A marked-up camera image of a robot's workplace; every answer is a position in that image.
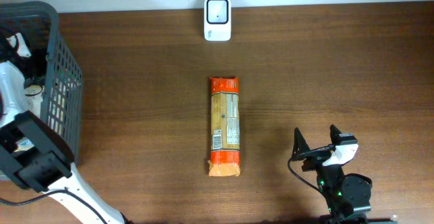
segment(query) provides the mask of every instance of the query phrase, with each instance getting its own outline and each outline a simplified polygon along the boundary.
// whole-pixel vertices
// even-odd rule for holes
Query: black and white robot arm
[[[10,62],[0,63],[0,97],[0,170],[12,182],[54,198],[82,223],[132,223],[85,182],[63,139],[29,111],[24,77]],[[29,140],[34,146],[18,151],[17,143],[22,140]]]

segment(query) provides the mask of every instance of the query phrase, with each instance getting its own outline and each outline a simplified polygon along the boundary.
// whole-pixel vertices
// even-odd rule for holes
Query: gray crate
[[[83,76],[59,32],[56,10],[37,1],[0,5],[0,32],[22,33],[31,52],[47,50],[40,118],[65,140],[78,162]]]

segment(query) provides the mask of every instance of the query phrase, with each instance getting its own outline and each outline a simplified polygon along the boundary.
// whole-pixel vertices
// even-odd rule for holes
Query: brown wooden tabletop
[[[79,171],[136,223],[259,223],[328,213],[287,161],[329,126],[359,140],[344,167],[374,181],[370,218],[434,219],[434,3],[233,9],[232,39],[201,10],[61,14],[85,77]],[[208,176],[210,82],[238,77],[241,175]],[[314,182],[314,172],[302,173]],[[0,182],[1,197],[36,196]],[[78,223],[48,198],[2,223]]]

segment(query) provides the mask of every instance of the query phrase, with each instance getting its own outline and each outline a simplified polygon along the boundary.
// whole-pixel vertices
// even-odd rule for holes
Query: pasta package
[[[211,78],[210,176],[239,176],[238,78]]]

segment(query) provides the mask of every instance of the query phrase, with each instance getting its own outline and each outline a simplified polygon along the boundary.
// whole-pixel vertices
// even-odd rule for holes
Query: wood grain
[[[299,127],[359,139],[344,167],[371,177],[369,217],[434,219],[434,3],[233,10],[233,37],[203,38],[201,10],[62,14],[85,77],[79,170],[137,223],[318,217],[325,201],[286,162]],[[208,77],[238,77],[241,175],[207,176]],[[300,172],[300,164],[294,168]],[[315,173],[304,173],[314,181]],[[1,197],[35,196],[1,182]],[[52,200],[0,206],[2,223],[78,223]]]

